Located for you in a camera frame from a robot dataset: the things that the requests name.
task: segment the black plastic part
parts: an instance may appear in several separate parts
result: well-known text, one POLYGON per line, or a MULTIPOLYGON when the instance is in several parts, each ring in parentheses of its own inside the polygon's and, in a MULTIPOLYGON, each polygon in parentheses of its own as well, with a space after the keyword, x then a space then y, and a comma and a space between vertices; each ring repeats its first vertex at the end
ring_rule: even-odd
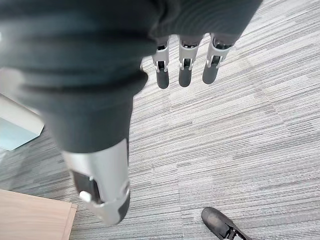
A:
POLYGON ((204 66, 202 80, 205 84, 212 84, 217 77, 218 68, 216 63, 211 64, 211 67, 208 67, 207 64, 204 66))
POLYGON ((243 240, 252 240, 245 235, 230 218, 213 207, 205 207, 202 210, 201 218, 206 227, 220 240, 229 239, 235 231, 243 240))
POLYGON ((123 203, 123 205, 118 209, 118 213, 120 215, 120 221, 118 223, 120 223, 125 218, 129 209, 129 205, 130 205, 130 192, 127 199, 123 203))
POLYGON ((100 199, 98 184, 94 179, 90 179, 88 176, 75 171, 71 171, 71 174, 73 176, 74 185, 78 193, 85 191, 91 194, 91 199, 96 204, 103 203, 103 201, 100 199))
POLYGON ((191 59, 187 58, 183 61, 183 70, 179 71, 179 84, 181 87, 188 87, 191 83, 192 71, 189 70, 191 59))
POLYGON ((156 73, 156 82, 159 88, 166 89, 169 86, 169 72, 160 69, 160 72, 156 73))
POLYGON ((188 87, 191 83, 192 71, 185 67, 179 71, 179 84, 181 87, 188 87))

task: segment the robotic finger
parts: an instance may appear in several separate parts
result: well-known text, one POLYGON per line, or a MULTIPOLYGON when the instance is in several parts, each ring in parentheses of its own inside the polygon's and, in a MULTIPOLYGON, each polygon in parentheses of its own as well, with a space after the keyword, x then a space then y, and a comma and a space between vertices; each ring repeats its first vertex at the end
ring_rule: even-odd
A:
POLYGON ((161 89, 169 86, 169 37, 157 39, 157 50, 152 56, 153 64, 156 71, 156 82, 161 89))
POLYGON ((203 36, 179 36, 179 84, 181 87, 190 85, 192 68, 196 61, 199 44, 203 36))
POLYGON ((227 57, 233 44, 224 44, 219 41, 214 33, 210 34, 211 40, 208 47, 206 56, 206 63, 202 75, 202 80, 205 84, 212 84, 218 73, 218 68, 221 62, 227 57))

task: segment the black leather shoe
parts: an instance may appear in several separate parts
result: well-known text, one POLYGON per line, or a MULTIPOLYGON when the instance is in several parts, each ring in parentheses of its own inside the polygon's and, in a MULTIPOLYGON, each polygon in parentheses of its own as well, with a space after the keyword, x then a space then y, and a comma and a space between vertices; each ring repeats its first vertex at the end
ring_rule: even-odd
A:
POLYGON ((207 228, 220 240, 252 240, 230 218, 213 207, 203 209, 201 217, 207 228))

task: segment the floor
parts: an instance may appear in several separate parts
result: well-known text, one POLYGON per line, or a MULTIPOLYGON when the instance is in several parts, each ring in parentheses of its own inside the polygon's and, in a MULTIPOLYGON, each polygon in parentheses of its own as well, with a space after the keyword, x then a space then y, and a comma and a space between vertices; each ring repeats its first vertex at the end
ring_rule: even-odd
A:
POLYGON ((151 58, 130 129, 131 203, 105 227, 79 201, 50 133, 7 152, 0 188, 78 204, 72 240, 214 240, 212 206, 253 240, 320 239, 320 1, 266 0, 212 85, 202 82, 209 37, 191 85, 157 87, 151 58))

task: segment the black rubber fingertip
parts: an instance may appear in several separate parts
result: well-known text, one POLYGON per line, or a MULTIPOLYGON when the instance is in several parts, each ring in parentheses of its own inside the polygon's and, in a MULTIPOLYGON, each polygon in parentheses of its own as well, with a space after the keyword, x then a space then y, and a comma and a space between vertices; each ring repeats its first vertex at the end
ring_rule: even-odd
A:
POLYGON ((191 83, 192 71, 185 67, 179 72, 179 84, 181 87, 188 87, 191 83))

